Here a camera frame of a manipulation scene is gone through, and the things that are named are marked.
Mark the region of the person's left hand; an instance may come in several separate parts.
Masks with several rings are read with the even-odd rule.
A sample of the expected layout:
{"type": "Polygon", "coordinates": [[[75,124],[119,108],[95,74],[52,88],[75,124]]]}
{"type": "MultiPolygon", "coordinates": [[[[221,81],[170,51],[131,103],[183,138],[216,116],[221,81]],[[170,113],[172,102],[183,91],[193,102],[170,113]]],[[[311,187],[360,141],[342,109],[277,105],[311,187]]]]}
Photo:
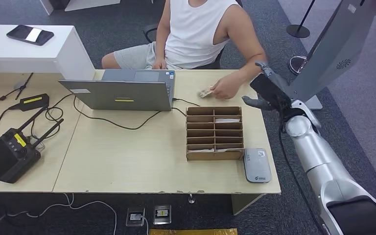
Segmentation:
{"type": "Polygon", "coordinates": [[[236,71],[219,79],[211,87],[211,91],[216,98],[231,99],[237,94],[243,83],[244,81],[236,71]]]}

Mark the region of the person's right hand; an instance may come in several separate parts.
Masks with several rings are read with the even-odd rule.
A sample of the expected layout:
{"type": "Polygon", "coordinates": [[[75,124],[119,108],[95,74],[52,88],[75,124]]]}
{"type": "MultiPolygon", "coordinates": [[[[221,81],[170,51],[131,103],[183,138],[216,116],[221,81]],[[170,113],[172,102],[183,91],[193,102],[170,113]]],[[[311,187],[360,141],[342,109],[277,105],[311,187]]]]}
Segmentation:
{"type": "Polygon", "coordinates": [[[165,70],[166,62],[164,58],[156,58],[155,62],[152,64],[153,70],[165,70]]]}

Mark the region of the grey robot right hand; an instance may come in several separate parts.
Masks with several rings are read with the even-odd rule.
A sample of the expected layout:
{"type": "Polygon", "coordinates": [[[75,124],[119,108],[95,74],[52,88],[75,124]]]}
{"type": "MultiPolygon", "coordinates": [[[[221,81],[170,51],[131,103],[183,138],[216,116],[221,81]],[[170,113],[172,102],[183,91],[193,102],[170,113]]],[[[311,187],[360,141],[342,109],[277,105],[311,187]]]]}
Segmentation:
{"type": "Polygon", "coordinates": [[[242,100],[245,104],[266,111],[276,110],[279,113],[290,108],[287,81],[275,73],[268,63],[255,61],[255,65],[260,67],[262,72],[250,82],[250,87],[258,97],[253,99],[244,95],[242,100]]]}

